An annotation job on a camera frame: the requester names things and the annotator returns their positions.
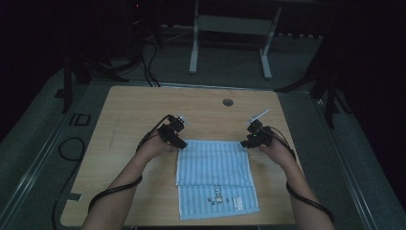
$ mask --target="white desk leg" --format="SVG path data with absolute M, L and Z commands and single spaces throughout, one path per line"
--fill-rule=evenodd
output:
M 192 47 L 192 55 L 191 55 L 191 66 L 189 67 L 189 73 L 191 73 L 191 74 L 195 74 L 197 71 L 197 57 L 199 55 L 199 45 L 197 43 L 197 36 L 199 33 L 198 19 L 199 19 L 199 1 L 195 1 L 195 3 L 194 3 L 193 47 Z
M 259 49 L 259 56 L 260 62 L 262 63 L 263 76 L 268 80 L 272 79 L 272 74 L 271 68 L 269 67 L 269 60 L 267 55 L 269 47 L 271 46 L 272 38 L 274 37 L 275 34 L 275 29 L 277 28 L 278 25 L 278 20 L 281 15 L 281 11 L 282 7 L 278 7 L 274 21 L 271 23 L 271 26 L 269 27 L 269 33 L 268 37 L 266 38 L 265 46 L 263 47 L 263 49 Z

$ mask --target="wooden table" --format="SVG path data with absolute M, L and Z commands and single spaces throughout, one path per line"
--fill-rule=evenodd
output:
M 233 100 L 232 106 L 223 104 Z M 111 88 L 72 188 L 80 201 L 68 200 L 61 223 L 80 226 L 94 195 L 105 190 L 133 156 L 143 138 L 164 116 L 183 114 L 190 125 L 180 132 L 182 139 L 242 141 L 248 131 L 245 122 L 265 108 L 260 118 L 275 127 L 294 144 L 278 96 L 270 91 L 150 88 Z M 125 225 L 263 225 L 294 223 L 285 176 L 281 168 L 263 153 L 249 149 L 260 212 L 230 218 L 179 220 L 175 186 L 177 153 L 154 158 L 144 171 Z

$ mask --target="blue towel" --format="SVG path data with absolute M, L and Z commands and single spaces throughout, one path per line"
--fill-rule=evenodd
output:
M 247 149 L 239 142 L 186 141 L 176 185 L 180 219 L 208 219 L 259 211 Z

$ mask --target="white label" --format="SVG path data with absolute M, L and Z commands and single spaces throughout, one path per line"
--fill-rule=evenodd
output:
M 234 208 L 236 209 L 236 211 L 244 209 L 242 207 L 242 199 L 241 199 L 241 197 L 234 197 L 233 201 L 234 201 Z

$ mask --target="gray floor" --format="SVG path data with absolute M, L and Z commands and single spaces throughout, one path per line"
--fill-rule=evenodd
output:
M 171 37 L 174 35 L 170 34 L 164 40 Z M 313 38 L 276 37 L 269 55 L 274 78 L 265 80 L 255 40 L 249 46 L 229 46 L 205 38 L 202 36 L 195 75 L 189 74 L 190 34 L 165 42 L 164 50 L 158 51 L 151 65 L 159 82 L 164 86 L 273 90 L 301 78 L 321 42 Z M 152 54 L 152 46 L 147 46 L 146 60 Z M 141 68 L 121 75 L 130 82 L 120 84 L 147 85 Z M 71 229 L 61 226 L 58 219 L 73 180 L 63 190 L 64 183 L 76 162 L 63 160 L 57 147 L 71 137 L 79 137 L 86 144 L 89 142 L 108 90 L 115 84 L 94 73 L 90 85 L 75 85 L 75 102 L 70 111 L 62 115 L 63 101 L 54 98 L 62 85 L 62 74 L 59 72 L 50 78 L 23 118 L 0 144 L 1 220 L 6 220 L 0 228 L 53 229 L 52 218 L 55 216 L 57 229 Z M 335 114 L 333 120 L 335 129 L 328 128 L 323 118 L 323 105 L 306 94 L 311 86 L 309 83 L 295 92 L 280 94 L 280 99 L 306 178 L 317 196 L 334 213 L 336 228 L 405 229 L 406 215 L 356 119 L 339 108 L 341 112 Z M 74 113 L 91 115 L 89 126 L 70 126 Z M 62 152 L 72 158 L 79 157 L 80 151 L 81 147 L 75 141 L 62 148 Z M 41 167 L 32 167 L 34 161 L 42 162 Z M 16 193 L 19 185 L 23 189 Z M 56 199 L 59 203 L 53 215 Z M 295 226 L 259 228 L 295 229 Z

